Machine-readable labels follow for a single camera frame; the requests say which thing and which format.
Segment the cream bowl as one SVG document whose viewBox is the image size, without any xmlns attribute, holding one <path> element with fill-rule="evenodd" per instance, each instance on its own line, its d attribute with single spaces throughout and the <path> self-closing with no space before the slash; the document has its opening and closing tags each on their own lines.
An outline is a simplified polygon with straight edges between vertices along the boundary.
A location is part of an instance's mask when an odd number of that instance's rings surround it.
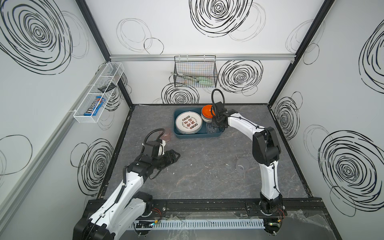
<svg viewBox="0 0 384 240">
<path fill-rule="evenodd" d="M 212 119 L 206 119 L 206 118 L 203 118 L 203 117 L 202 117 L 202 119 L 203 119 L 203 121 L 206 122 L 206 123 L 211 123 L 211 122 L 212 122 Z"/>
</svg>

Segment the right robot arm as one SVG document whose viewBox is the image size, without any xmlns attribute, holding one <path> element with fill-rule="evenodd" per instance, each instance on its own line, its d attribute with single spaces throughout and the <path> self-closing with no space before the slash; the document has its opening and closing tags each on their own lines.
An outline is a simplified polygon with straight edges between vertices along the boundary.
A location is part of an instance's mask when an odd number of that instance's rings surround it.
<svg viewBox="0 0 384 240">
<path fill-rule="evenodd" d="M 259 164 L 262 179 L 260 208 L 264 215 L 274 214 L 283 203 L 278 184 L 281 147 L 275 129 L 257 125 L 234 110 L 211 108 L 211 114 L 213 125 L 219 128 L 232 127 L 252 141 L 252 155 Z"/>
</svg>

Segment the orange bowl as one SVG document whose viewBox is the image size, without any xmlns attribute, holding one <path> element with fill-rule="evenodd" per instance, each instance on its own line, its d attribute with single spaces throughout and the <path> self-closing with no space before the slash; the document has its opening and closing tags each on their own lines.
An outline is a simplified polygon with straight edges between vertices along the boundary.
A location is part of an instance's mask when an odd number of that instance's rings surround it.
<svg viewBox="0 0 384 240">
<path fill-rule="evenodd" d="M 212 119 L 213 115 L 211 113 L 212 105 L 206 105 L 202 108 L 201 114 L 206 119 Z"/>
</svg>

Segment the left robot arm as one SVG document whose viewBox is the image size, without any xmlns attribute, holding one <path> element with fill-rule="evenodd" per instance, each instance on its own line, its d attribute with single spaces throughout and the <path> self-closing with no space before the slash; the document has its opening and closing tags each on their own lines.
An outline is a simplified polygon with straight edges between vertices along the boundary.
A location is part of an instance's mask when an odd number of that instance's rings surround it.
<svg viewBox="0 0 384 240">
<path fill-rule="evenodd" d="M 123 170 L 123 180 L 113 194 L 90 217 L 81 218 L 74 227 L 74 240 L 118 240 L 141 216 L 152 212 L 152 195 L 139 189 L 156 169 L 158 172 L 176 163 L 174 150 L 153 157 L 140 154 Z"/>
</svg>

